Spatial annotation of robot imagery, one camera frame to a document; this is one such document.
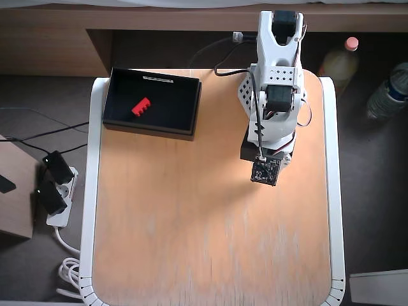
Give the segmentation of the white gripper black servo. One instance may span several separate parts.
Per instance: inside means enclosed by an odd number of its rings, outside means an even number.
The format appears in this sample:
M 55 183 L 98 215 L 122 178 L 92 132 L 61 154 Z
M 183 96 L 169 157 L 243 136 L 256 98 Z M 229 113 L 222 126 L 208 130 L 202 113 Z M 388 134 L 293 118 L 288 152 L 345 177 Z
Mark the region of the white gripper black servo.
M 242 140 L 242 144 L 240 147 L 240 158 L 246 161 L 255 162 L 255 159 L 259 153 L 259 149 L 256 144 L 248 142 L 247 137 L 248 135 L 244 135 L 244 139 Z M 293 153 L 289 152 L 287 149 L 282 149 L 277 152 L 272 149 L 262 148 L 262 151 L 264 157 L 279 159 L 281 161 L 281 170 L 289 166 L 291 163 Z

